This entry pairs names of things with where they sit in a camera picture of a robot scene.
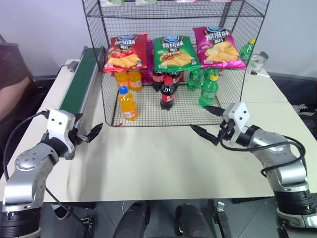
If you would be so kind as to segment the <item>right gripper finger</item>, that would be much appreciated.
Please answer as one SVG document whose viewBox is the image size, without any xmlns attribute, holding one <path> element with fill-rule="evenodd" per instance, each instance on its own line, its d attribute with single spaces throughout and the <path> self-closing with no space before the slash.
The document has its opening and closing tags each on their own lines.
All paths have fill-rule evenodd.
<svg viewBox="0 0 317 238">
<path fill-rule="evenodd" d="M 198 126 L 198 125 L 190 125 L 190 127 L 194 130 L 194 132 L 196 134 L 198 134 L 200 137 L 208 140 L 209 142 L 211 142 L 214 146 L 217 146 L 219 143 L 219 138 L 213 134 L 210 134 L 209 132 L 207 132 L 206 129 Z"/>
<path fill-rule="evenodd" d="M 215 106 L 205 106 L 204 109 L 218 117 L 223 116 L 223 113 L 225 111 L 225 109 L 221 107 L 215 107 Z"/>
</svg>

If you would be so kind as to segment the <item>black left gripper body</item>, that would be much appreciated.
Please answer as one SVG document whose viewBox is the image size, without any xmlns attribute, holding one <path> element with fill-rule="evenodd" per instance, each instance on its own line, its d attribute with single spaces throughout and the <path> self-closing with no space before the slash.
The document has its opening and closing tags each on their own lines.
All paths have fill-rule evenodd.
<svg viewBox="0 0 317 238">
<path fill-rule="evenodd" d="M 73 128 L 68 133 L 68 138 L 74 146 L 80 145 L 82 142 L 88 142 L 88 138 L 85 135 L 82 135 L 77 128 Z"/>
</svg>

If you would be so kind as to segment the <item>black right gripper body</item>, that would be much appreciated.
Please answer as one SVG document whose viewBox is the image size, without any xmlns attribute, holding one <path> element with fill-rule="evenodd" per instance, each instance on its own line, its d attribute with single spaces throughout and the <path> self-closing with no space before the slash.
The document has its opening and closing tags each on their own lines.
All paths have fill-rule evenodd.
<svg viewBox="0 0 317 238">
<path fill-rule="evenodd" d="M 232 139 L 235 129 L 235 122 L 233 119 L 229 119 L 228 122 L 225 120 L 220 124 L 220 131 L 218 133 L 218 138 L 219 139 Z"/>
</svg>

